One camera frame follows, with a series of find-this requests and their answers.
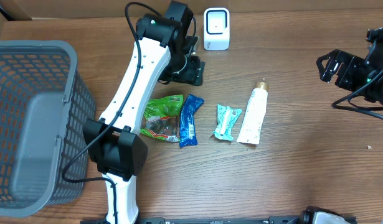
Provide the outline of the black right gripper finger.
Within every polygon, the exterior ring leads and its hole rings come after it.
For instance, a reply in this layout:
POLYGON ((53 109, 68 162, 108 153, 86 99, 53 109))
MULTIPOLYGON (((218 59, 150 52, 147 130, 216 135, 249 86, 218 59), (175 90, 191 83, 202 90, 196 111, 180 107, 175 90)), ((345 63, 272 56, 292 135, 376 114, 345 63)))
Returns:
POLYGON ((322 81, 329 83, 338 71, 338 63, 334 57, 319 57, 316 61, 319 77, 322 81))
POLYGON ((327 63, 337 61, 339 63, 343 62, 343 63, 349 64, 350 54, 343 50, 335 49, 326 55, 318 57, 316 63, 322 64, 324 61, 326 61, 327 63))

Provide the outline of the blue snack bar wrapper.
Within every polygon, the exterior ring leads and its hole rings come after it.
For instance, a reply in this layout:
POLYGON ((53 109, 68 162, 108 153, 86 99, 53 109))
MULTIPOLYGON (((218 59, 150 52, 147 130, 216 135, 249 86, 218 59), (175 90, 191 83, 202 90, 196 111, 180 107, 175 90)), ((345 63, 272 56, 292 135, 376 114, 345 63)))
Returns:
POLYGON ((204 100, 195 95, 189 94, 186 98, 179 122, 180 147, 197 145, 194 115, 203 104, 204 100))

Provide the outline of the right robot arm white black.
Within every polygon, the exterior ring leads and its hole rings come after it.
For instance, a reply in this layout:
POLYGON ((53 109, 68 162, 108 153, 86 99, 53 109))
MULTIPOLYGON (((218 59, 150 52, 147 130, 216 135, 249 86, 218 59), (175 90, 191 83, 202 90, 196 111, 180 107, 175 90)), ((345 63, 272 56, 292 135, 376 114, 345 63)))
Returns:
POLYGON ((334 101, 334 109, 353 111, 383 120, 383 48, 365 58, 335 49, 316 61, 319 77, 350 94, 334 101))

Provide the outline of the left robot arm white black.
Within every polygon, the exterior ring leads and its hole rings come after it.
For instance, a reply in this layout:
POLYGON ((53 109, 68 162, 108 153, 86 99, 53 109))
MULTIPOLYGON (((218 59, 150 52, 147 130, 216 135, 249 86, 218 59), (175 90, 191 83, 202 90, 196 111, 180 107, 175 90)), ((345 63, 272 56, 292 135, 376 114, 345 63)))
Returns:
POLYGON ((171 1, 165 14, 152 9, 130 24, 132 58, 114 98, 98 120, 83 126, 85 150, 105 181, 108 212, 103 223, 136 223, 136 177, 148 155, 140 138, 144 110, 157 82, 202 85, 205 63, 192 54, 198 37, 187 4, 171 1))

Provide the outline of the white tube gold cap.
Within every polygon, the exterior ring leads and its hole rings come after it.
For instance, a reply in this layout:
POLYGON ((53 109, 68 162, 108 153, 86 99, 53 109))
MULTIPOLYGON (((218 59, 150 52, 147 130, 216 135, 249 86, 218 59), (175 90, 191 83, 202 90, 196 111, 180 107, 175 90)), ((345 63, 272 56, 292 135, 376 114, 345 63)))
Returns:
POLYGON ((265 82, 256 83, 247 103, 237 142, 259 144, 261 128, 267 110, 268 90, 269 85, 265 82))

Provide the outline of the green candy bag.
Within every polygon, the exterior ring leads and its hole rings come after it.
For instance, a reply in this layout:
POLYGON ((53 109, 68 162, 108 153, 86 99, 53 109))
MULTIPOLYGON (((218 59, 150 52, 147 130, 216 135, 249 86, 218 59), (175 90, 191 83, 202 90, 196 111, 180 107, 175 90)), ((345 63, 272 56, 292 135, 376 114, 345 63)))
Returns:
POLYGON ((140 133, 168 142, 179 142, 177 135, 178 116, 183 104, 183 95, 170 95, 150 99, 144 110, 145 123, 140 133))

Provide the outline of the teal white snack packet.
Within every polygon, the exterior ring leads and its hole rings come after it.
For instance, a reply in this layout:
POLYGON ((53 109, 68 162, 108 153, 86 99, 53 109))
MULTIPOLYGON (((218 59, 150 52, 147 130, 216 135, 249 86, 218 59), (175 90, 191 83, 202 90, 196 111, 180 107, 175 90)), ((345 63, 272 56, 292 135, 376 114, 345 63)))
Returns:
POLYGON ((242 109, 235 109, 229 106, 217 105, 217 127, 213 135, 224 141, 232 141, 232 128, 242 114, 242 109))

